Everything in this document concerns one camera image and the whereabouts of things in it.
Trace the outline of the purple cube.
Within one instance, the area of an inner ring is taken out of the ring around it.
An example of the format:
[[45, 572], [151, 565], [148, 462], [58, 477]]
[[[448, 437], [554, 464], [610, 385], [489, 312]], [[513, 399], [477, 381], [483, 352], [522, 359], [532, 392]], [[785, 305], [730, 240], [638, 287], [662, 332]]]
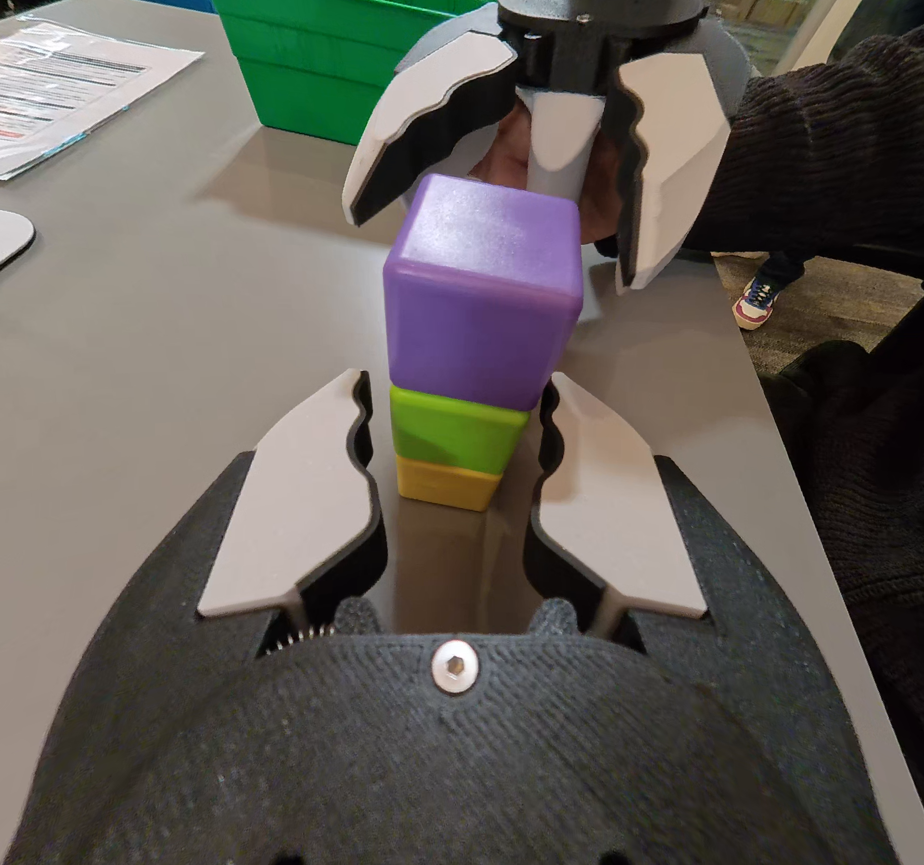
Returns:
[[577, 204], [428, 174], [384, 267], [391, 383], [528, 411], [583, 306]]

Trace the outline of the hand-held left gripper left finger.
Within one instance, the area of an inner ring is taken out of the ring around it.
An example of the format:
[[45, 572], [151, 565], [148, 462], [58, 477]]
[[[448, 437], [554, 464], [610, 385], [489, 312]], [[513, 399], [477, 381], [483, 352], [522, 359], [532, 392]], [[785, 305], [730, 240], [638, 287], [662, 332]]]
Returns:
[[387, 542], [372, 460], [369, 373], [349, 368], [253, 451], [198, 605], [202, 617], [280, 609], [300, 635], [380, 579]]

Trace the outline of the laminated paper sheet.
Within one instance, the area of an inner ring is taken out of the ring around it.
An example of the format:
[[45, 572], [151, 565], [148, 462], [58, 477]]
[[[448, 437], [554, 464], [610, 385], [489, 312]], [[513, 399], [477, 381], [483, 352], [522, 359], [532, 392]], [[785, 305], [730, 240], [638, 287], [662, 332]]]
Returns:
[[1, 179], [84, 139], [203, 58], [36, 15], [1, 41]]

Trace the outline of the white board stand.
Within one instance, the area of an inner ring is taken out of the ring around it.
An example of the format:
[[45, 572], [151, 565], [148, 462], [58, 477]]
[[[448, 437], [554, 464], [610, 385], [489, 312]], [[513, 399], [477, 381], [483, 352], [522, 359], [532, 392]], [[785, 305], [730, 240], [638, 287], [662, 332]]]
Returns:
[[0, 211], [1, 225], [1, 268], [23, 254], [34, 242], [37, 231], [24, 215], [6, 210]]

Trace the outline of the green plastic bin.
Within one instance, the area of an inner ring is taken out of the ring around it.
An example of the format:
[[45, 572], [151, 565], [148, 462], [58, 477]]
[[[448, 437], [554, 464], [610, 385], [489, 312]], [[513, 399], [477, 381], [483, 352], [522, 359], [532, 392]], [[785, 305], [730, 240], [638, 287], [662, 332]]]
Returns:
[[430, 29], [495, 0], [212, 0], [260, 123], [355, 145]]

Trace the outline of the yellow cube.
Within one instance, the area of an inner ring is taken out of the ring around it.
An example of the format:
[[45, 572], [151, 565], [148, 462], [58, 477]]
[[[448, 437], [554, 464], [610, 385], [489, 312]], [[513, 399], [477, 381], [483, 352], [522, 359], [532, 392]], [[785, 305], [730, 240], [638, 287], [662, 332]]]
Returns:
[[398, 492], [406, 499], [484, 512], [502, 474], [438, 464], [396, 455]]

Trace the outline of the person's patterned sneaker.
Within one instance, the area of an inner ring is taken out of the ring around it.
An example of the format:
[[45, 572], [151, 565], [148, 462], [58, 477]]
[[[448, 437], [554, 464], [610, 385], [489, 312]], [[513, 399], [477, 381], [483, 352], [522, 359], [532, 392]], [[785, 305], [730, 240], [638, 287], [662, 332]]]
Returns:
[[770, 318], [782, 288], [763, 278], [754, 277], [732, 307], [737, 326], [745, 332], [762, 327]]

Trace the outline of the person's right forearm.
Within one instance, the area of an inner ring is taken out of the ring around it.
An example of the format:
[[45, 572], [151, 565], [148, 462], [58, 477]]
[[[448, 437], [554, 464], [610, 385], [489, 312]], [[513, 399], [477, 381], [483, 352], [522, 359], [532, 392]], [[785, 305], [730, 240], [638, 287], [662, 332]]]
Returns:
[[830, 249], [922, 254], [923, 28], [749, 82], [689, 251], [768, 253], [786, 286]]

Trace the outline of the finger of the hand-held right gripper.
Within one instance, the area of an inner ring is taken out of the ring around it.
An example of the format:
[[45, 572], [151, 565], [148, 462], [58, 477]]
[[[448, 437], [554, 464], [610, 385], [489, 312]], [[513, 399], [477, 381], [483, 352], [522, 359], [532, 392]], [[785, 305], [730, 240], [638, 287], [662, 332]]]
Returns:
[[659, 53], [624, 64], [620, 91], [637, 116], [618, 232], [621, 290], [639, 291], [682, 247], [705, 203], [730, 134], [700, 54]]
[[342, 191], [361, 226], [389, 204], [410, 204], [431, 173], [468, 178], [516, 102], [518, 55], [501, 38], [469, 31], [398, 73], [356, 147]]

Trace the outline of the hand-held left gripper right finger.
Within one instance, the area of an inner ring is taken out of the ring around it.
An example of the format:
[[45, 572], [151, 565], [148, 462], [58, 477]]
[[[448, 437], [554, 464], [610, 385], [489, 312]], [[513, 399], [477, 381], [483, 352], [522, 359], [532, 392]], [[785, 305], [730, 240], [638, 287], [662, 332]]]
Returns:
[[655, 456], [622, 416], [563, 372], [539, 406], [540, 475], [523, 568], [577, 631], [613, 636], [630, 611], [691, 621], [709, 609]]

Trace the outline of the person's black clothed legs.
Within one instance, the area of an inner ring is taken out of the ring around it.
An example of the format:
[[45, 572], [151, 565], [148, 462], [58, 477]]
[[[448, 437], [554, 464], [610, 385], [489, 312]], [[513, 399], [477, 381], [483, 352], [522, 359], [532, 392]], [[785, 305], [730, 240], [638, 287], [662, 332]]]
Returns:
[[828, 340], [761, 384], [887, 711], [921, 746], [922, 302], [871, 351]]

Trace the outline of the lime green cube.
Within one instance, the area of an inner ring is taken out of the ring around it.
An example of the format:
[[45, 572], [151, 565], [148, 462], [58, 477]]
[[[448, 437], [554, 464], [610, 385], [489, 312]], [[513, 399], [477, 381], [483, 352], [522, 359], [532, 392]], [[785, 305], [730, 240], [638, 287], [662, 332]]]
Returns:
[[392, 438], [403, 458], [501, 475], [529, 421], [529, 411], [390, 386]]

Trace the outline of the cardboard boxes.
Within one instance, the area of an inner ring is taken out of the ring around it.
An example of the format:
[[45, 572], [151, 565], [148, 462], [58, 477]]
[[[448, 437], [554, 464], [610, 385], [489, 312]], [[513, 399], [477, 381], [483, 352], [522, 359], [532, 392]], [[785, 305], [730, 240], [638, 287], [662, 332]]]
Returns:
[[787, 29], [799, 24], [808, 12], [805, 0], [720, 0], [718, 16], [739, 24]]

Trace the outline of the grey desk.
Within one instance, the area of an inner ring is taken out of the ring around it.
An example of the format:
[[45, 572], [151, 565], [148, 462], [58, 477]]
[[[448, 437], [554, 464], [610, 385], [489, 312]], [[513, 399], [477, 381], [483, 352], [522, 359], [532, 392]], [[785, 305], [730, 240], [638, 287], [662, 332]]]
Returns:
[[[135, 0], [33, 12], [202, 51], [87, 139], [2, 184], [37, 237], [2, 271], [2, 854], [81, 655], [145, 558], [240, 452], [350, 367], [372, 380], [396, 631], [514, 632], [537, 595], [523, 526], [540, 428], [488, 512], [405, 503], [388, 407], [390, 206], [346, 224], [352, 148], [260, 126], [217, 17]], [[583, 251], [582, 323], [560, 364], [671, 458], [787, 593], [853, 718], [903, 863], [922, 805], [710, 258], [616, 293]]]

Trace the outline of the person's right hand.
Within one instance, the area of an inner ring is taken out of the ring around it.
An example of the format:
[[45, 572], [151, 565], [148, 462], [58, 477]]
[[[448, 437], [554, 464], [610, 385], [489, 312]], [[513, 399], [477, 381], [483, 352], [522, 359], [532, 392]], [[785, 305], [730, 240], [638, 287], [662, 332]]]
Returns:
[[[525, 190], [530, 126], [530, 112], [517, 100], [514, 109], [501, 120], [490, 149], [469, 174], [493, 185]], [[619, 146], [605, 132], [598, 132], [577, 200], [584, 244], [617, 233], [622, 210], [616, 189], [620, 164]]]

